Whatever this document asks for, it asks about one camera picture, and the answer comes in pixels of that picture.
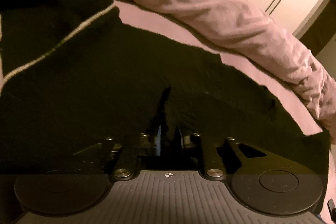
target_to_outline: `bed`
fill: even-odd
[[[218,45],[215,46],[210,40],[174,17],[148,10],[131,0],[114,0],[114,3],[120,9],[119,16],[125,24],[158,33],[177,42],[200,47],[212,53],[219,53],[223,64],[235,67],[259,85],[266,86],[280,100],[283,107],[292,116],[305,135],[310,136],[322,132],[322,128],[317,123],[317,120],[308,111],[307,105],[293,92],[293,86],[273,76],[269,72],[270,69],[266,71],[243,54],[233,51],[234,49],[230,50]],[[333,155],[329,151],[328,186],[324,205],[320,213],[321,218],[329,224],[332,224],[332,221],[327,202],[332,198],[336,198],[336,171]]]

